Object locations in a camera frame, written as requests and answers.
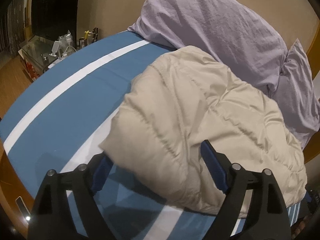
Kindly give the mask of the beige puffer jacket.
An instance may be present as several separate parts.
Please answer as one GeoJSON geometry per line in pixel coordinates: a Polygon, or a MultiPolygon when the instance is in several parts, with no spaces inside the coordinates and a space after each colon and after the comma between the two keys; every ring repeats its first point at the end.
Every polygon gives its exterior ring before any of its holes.
{"type": "Polygon", "coordinates": [[[301,145],[277,103],[193,46],[134,78],[100,148],[171,204],[215,215],[225,195],[200,155],[204,140],[246,170],[270,169],[286,206],[305,196],[301,145]]]}

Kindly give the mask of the blue white striped bedsheet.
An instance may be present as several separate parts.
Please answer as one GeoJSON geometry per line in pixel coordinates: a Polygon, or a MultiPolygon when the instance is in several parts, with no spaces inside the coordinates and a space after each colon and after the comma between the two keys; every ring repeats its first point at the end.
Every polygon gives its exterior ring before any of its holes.
{"type": "MultiPolygon", "coordinates": [[[[49,170],[73,171],[104,153],[132,81],[176,51],[125,31],[90,45],[39,77],[1,121],[4,150],[34,201],[49,170]]],[[[217,214],[171,204],[112,161],[94,199],[113,239],[290,239],[300,202],[286,206],[273,172],[249,171],[208,140],[199,152],[225,199],[217,214]]]]}

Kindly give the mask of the lavender pillow right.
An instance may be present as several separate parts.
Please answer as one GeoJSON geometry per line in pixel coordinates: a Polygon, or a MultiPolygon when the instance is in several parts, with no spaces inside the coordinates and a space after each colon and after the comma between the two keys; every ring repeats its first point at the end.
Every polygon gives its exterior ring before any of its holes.
{"type": "Polygon", "coordinates": [[[319,131],[319,101],[308,57],[298,39],[288,51],[272,99],[277,102],[286,127],[305,148],[319,131]]]}

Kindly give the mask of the lavender pillow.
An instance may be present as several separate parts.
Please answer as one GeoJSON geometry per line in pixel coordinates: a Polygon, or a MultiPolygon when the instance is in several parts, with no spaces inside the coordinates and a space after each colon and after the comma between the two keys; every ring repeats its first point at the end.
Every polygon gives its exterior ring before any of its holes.
{"type": "Polygon", "coordinates": [[[277,102],[286,127],[305,148],[319,131],[319,101],[308,57],[298,39],[288,51],[272,99],[277,102]]]}
{"type": "Polygon", "coordinates": [[[198,47],[264,92],[277,89],[287,55],[280,34],[236,0],[145,0],[129,31],[171,48],[198,47]]]}

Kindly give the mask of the glass top bedside table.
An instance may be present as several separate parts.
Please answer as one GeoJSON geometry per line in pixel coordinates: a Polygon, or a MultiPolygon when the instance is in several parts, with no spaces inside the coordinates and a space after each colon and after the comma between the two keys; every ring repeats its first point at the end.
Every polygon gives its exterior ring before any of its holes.
{"type": "Polygon", "coordinates": [[[38,75],[42,75],[52,64],[57,64],[68,55],[76,52],[76,49],[67,44],[61,44],[61,57],[52,57],[49,54],[52,52],[52,46],[55,41],[35,35],[29,41],[21,44],[21,53],[24,60],[31,64],[38,75]]]}

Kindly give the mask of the white phone stand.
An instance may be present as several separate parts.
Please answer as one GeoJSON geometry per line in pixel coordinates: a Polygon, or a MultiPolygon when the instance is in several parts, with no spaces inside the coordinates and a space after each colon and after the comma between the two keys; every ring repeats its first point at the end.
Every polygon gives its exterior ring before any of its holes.
{"type": "Polygon", "coordinates": [[[49,55],[52,57],[61,57],[60,47],[61,47],[61,42],[55,41],[52,46],[52,52],[49,55]]]}

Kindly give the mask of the lavender pillow left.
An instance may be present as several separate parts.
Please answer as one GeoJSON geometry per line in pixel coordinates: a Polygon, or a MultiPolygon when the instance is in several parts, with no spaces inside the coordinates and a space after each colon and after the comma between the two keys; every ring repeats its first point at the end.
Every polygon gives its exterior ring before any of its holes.
{"type": "Polygon", "coordinates": [[[145,0],[129,31],[171,48],[198,47],[264,92],[277,89],[287,55],[280,34],[236,0],[145,0]]]}

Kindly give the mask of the wooden bed frame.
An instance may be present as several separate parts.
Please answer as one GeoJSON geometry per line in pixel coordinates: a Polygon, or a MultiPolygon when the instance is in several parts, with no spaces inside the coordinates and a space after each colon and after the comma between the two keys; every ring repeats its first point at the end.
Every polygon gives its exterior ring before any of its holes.
{"type": "Polygon", "coordinates": [[[1,142],[1,207],[13,227],[22,235],[23,239],[26,239],[28,223],[16,204],[18,197],[22,197],[27,209],[31,211],[34,199],[18,178],[1,142]]]}

